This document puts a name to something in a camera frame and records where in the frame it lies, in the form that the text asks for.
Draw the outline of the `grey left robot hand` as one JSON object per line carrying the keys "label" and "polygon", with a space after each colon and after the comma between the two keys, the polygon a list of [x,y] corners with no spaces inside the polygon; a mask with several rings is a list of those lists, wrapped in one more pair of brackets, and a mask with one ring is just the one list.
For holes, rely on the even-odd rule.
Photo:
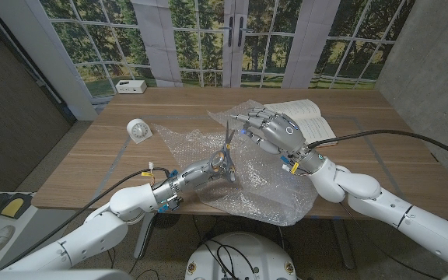
{"label": "grey left robot hand", "polygon": [[177,186],[180,191],[193,191],[204,187],[209,181],[226,179],[230,183],[236,181],[236,170],[230,155],[218,151],[209,159],[192,163],[177,175]]}

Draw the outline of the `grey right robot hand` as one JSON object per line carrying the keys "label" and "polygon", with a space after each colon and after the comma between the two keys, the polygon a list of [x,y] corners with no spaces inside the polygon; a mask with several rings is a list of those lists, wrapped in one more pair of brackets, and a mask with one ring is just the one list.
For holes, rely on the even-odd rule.
{"label": "grey right robot hand", "polygon": [[271,154],[286,153],[290,157],[304,157],[313,151],[307,147],[299,125],[288,115],[255,107],[247,115],[232,115],[244,123],[242,133],[264,151]]}

